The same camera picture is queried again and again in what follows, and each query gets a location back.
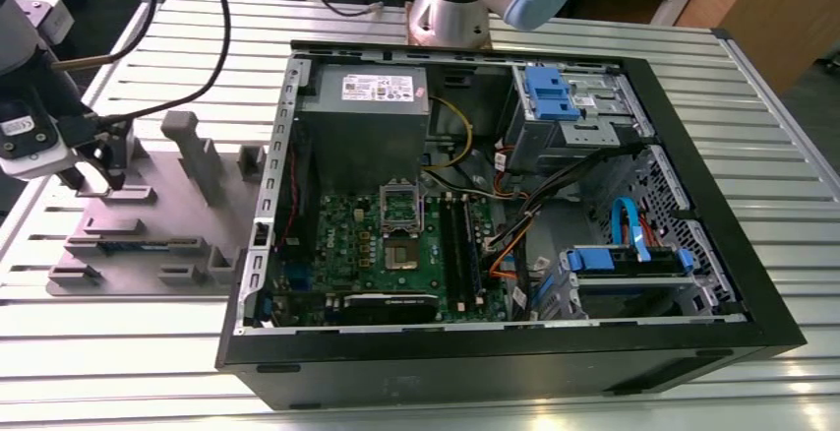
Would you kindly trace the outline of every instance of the white label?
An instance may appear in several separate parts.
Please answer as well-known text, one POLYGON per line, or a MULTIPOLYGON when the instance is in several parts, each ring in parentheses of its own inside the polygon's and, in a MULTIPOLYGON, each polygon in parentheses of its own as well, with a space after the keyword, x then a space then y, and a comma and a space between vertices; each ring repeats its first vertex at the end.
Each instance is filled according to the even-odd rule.
POLYGON ((388 75, 348 75, 344 77, 341 99, 353 101, 413 101, 410 77, 388 75))
POLYGON ((516 304, 520 305, 520 308, 525 309, 525 305, 528 304, 528 296, 525 296, 525 292, 518 286, 513 288, 512 297, 513 301, 516 301, 516 304))
POLYGON ((504 172, 504 167, 506 165, 508 156, 502 153, 496 153, 496 157, 493 158, 493 164, 496 165, 496 170, 504 172))
POLYGON ((544 271, 549 265, 550 260, 548 260, 545 257, 538 257, 537 261, 534 262, 534 271, 544 271))
POLYGON ((22 118, 0 123, 0 129, 6 136, 17 136, 36 129, 36 122, 32 116, 24 116, 22 118))
POLYGON ((594 98, 592 96, 573 96, 574 106, 594 106, 594 98))

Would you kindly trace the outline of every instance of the aluminum slotted table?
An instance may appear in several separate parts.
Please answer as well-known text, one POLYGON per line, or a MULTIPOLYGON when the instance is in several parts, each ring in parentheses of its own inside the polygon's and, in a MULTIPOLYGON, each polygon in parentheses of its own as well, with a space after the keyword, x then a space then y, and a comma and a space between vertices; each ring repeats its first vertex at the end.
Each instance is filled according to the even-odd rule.
MULTIPOLYGON (((202 120, 198 135, 214 139, 220 152, 269 140, 292 39, 405 39, 404 13, 396 9, 348 20, 309 3, 230 1, 234 41, 225 72, 198 102, 185 105, 202 120)), ((85 203, 49 179, 29 184, 0 229, 0 425, 836 427, 829 423, 840 421, 840 182, 740 50, 705 30, 580 21, 518 32, 496 20, 492 38, 498 49, 650 62, 808 345, 716 371, 658 396, 274 413, 234 377, 214 372, 221 297, 84 301, 46 295, 46 270, 85 203)), ((209 75, 220 39, 217 0, 165 0, 137 50, 100 72, 88 103, 105 114, 186 94, 209 75)), ((148 149, 174 150, 160 120, 152 115, 136 121, 136 134, 148 149)))

